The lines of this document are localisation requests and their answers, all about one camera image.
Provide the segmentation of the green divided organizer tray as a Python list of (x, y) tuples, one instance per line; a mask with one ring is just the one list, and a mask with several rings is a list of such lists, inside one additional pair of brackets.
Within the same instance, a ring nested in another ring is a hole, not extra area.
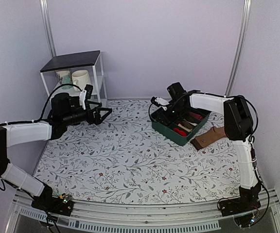
[(180, 146), (186, 145), (207, 122), (210, 111), (188, 108), (167, 119), (163, 108), (150, 114), (152, 128)]

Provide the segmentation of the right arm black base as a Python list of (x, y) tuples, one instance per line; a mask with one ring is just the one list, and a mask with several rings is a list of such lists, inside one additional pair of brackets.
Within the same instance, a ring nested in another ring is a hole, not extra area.
[(217, 208), (221, 212), (222, 216), (230, 216), (235, 214), (244, 213), (247, 211), (260, 208), (259, 193), (261, 187), (259, 185), (245, 189), (239, 187), (239, 197), (234, 199), (222, 199), (218, 201)]

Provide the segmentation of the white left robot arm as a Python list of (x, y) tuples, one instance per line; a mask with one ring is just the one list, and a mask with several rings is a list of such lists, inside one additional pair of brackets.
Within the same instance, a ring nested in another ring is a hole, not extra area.
[(38, 197), (38, 203), (47, 211), (57, 206), (55, 197), (45, 192), (46, 185), (24, 169), (13, 164), (8, 152), (11, 147), (45, 142), (61, 138), (69, 126), (82, 122), (100, 125), (112, 109), (87, 99), (84, 92), (78, 97), (58, 93), (51, 100), (48, 118), (35, 121), (0, 123), (0, 179)]

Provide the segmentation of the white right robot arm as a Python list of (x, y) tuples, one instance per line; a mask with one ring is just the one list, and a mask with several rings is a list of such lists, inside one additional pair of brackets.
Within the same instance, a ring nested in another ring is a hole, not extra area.
[(247, 211), (254, 205), (254, 196), (261, 190), (261, 181), (256, 172), (257, 159), (253, 148), (254, 132), (258, 124), (253, 122), (250, 108), (253, 105), (241, 95), (220, 96), (200, 90), (186, 91), (179, 82), (167, 88), (171, 100), (151, 98), (151, 103), (163, 111), (162, 117), (152, 117), (152, 122), (169, 123), (188, 109), (202, 109), (224, 117), (226, 137), (233, 142), (240, 169), (240, 198), (236, 208)]

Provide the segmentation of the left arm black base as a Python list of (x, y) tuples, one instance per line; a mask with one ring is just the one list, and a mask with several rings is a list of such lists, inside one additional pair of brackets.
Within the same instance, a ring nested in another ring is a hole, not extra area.
[(54, 196), (52, 188), (46, 186), (40, 196), (33, 197), (31, 206), (44, 212), (71, 216), (74, 207), (74, 202), (71, 198), (72, 196), (66, 193)]

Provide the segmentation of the brown cream rolled sock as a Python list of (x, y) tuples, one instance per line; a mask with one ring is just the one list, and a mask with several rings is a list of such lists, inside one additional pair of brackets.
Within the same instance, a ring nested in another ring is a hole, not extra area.
[(177, 123), (177, 125), (187, 132), (192, 132), (198, 124), (191, 123), (191, 122), (188, 122), (188, 121), (179, 121)]

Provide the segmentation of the red rolled sock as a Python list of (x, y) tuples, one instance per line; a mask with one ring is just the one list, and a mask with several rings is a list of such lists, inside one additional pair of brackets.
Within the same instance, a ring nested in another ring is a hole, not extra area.
[(181, 135), (182, 137), (186, 137), (187, 133), (184, 130), (180, 130), (179, 128), (174, 128), (174, 132)]

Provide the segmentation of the cream white mug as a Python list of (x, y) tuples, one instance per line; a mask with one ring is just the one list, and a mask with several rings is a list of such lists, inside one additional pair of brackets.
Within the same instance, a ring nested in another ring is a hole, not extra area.
[(72, 83), (82, 90), (87, 84), (91, 84), (90, 76), (87, 70), (77, 70), (71, 75)]

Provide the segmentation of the white shelf black top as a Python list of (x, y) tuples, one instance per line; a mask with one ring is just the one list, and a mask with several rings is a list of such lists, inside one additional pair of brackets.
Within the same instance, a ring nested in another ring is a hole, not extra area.
[(107, 105), (107, 92), (105, 85), (104, 67), (102, 55), (99, 50), (78, 52), (72, 54), (59, 55), (52, 58), (41, 70), (40, 76), (45, 87), (47, 95), (50, 94), (44, 73), (57, 71), (61, 69), (73, 69), (79, 67), (92, 68), (92, 100), (102, 103), (104, 107)]

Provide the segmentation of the teal patterned mug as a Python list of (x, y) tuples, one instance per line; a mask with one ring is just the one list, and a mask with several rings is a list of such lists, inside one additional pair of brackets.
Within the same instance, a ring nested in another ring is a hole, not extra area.
[(57, 70), (55, 73), (58, 78), (59, 85), (72, 84), (71, 72), (69, 69)]

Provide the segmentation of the plain brown sock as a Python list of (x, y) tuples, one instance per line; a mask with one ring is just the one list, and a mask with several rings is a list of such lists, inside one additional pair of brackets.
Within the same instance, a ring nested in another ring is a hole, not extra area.
[(213, 126), (206, 133), (195, 137), (191, 144), (196, 150), (201, 150), (224, 137), (226, 137), (225, 128)]

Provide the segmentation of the floral patterned table mat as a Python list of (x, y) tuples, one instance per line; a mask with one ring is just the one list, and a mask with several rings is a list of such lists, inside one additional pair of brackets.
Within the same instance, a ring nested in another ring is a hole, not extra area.
[(101, 125), (71, 126), (50, 141), (34, 173), (56, 195), (120, 204), (178, 204), (239, 195), (244, 174), (233, 142), (196, 150), (151, 126), (147, 100), (110, 100)]

